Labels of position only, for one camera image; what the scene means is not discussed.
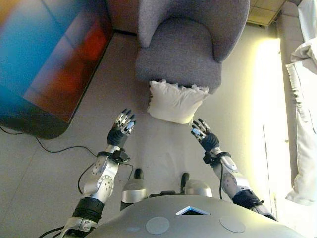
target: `black wire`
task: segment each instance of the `black wire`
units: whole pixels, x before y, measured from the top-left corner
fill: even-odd
[[[94,163],[92,163],[91,165],[89,165],[89,167],[87,169],[85,169],[85,171],[80,175],[78,181],[77,181],[77,188],[78,188],[78,191],[80,192],[80,194],[83,194],[83,192],[81,191],[80,189],[80,179],[81,177],[84,175],[84,173],[92,166],[94,165]]]
[[[89,166],[87,167],[87,169],[85,169],[84,172],[79,176],[79,179],[78,179],[78,181],[77,181],[77,188],[78,188],[78,191],[80,192],[80,194],[83,194],[82,190],[80,189],[80,180],[81,180],[81,177],[85,174],[85,172],[87,172],[87,170],[88,170],[89,168],[91,168],[92,165],[94,165],[94,163],[92,163],[91,165],[89,165]],[[131,164],[125,164],[125,163],[121,163],[121,165],[131,166],[131,172],[130,172],[130,175],[129,175],[129,178],[128,178],[128,180],[130,180],[131,175],[132,175],[132,172],[133,172],[133,168],[134,168],[133,165],[131,165]]]
[[[65,149],[58,150],[58,151],[50,151],[50,150],[46,149],[46,148],[43,146],[43,144],[40,142],[40,140],[39,140],[37,137],[35,137],[35,138],[36,138],[36,140],[39,142],[39,144],[41,145],[41,147],[42,147],[44,150],[46,150],[47,152],[50,152],[50,153],[59,153],[59,152],[63,152],[63,151],[65,151],[65,150],[69,150],[69,149],[72,149],[72,148],[84,148],[84,149],[88,150],[93,156],[97,157],[97,155],[95,155],[95,154],[94,154],[90,149],[88,149],[86,146],[80,146],[80,145],[67,147],[67,148],[65,148]]]
[[[52,230],[50,230],[50,231],[48,231],[48,232],[45,232],[44,234],[40,235],[39,238],[43,238],[44,236],[48,235],[49,233],[60,231],[60,230],[62,230],[63,228],[64,228],[64,226],[63,226],[63,227],[59,227],[59,228],[52,229]]]
[[[61,232],[57,233],[55,236],[53,236],[52,238],[56,238],[60,235]]]
[[[9,135],[22,135],[23,133],[11,133],[11,132],[7,132],[6,130],[4,130],[1,126],[0,126],[0,129],[4,132],[4,133],[7,133]]]
[[[128,180],[130,180],[130,178],[131,178],[131,175],[132,175],[132,172],[133,172],[133,165],[131,165],[131,164],[125,164],[125,163],[121,163],[122,165],[128,165],[128,166],[131,166],[132,168],[131,168],[131,172],[130,172],[130,175],[129,175],[129,178],[128,178]]]
[[[222,200],[222,194],[221,194],[222,173],[223,173],[223,166],[222,166],[222,162],[220,162],[220,165],[221,165],[221,175],[220,175],[220,185],[219,185],[219,196],[220,196],[220,199]]]

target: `gray floor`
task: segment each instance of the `gray floor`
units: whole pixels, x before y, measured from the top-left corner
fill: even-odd
[[[263,28],[245,28],[223,63],[221,87],[195,114],[195,118],[209,123],[222,149],[232,154],[268,207],[262,125],[254,122],[252,115],[252,67],[258,43],[270,35]],[[43,143],[51,150],[86,145],[97,153],[105,148],[107,133],[117,114],[131,108],[137,125],[125,149],[131,163],[143,168],[149,193],[178,191],[181,175],[187,171],[191,178],[207,182],[213,196],[218,197],[219,180],[202,161],[204,152],[190,134],[190,125],[161,121],[147,113],[149,87],[134,79],[137,51],[136,37],[115,34],[71,126],[59,138]],[[0,151],[0,237],[34,238],[63,226],[80,198],[77,179],[94,158],[83,149],[50,154],[31,136],[1,132]],[[115,191],[105,205],[101,222],[119,211],[120,193],[129,171],[128,166],[120,166]]]

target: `sunlight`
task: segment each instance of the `sunlight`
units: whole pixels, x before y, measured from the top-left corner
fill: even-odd
[[[280,40],[266,39],[259,43],[254,67],[252,103],[252,158],[263,147],[258,133],[264,134],[267,167],[264,171],[261,161],[253,160],[255,178],[257,174],[268,173],[271,209],[274,216],[297,232],[312,237],[316,207],[305,207],[285,199],[291,190],[290,156],[285,94],[280,56]]]

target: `fluffy white pillow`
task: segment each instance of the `fluffy white pillow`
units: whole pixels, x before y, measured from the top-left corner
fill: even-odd
[[[151,116],[179,124],[190,123],[197,108],[209,96],[208,87],[178,87],[165,80],[151,81],[150,86],[152,98],[148,112]]]

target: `robotic arm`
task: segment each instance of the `robotic arm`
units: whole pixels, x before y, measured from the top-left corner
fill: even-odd
[[[124,143],[136,123],[134,115],[129,117],[130,113],[131,110],[125,109],[115,120],[107,137],[108,146],[105,151],[98,153],[97,161],[92,166],[88,181],[84,186],[83,195],[72,217],[67,220],[60,238],[85,237],[97,228],[104,204],[112,195],[113,181],[118,166],[130,159],[123,149]]]
[[[264,202],[253,193],[248,180],[238,171],[231,155],[221,151],[219,140],[210,131],[210,127],[203,120],[198,119],[198,121],[200,123],[194,121],[192,134],[205,149],[204,162],[213,168],[220,179],[220,189],[223,189],[234,204],[276,220],[263,206]]]

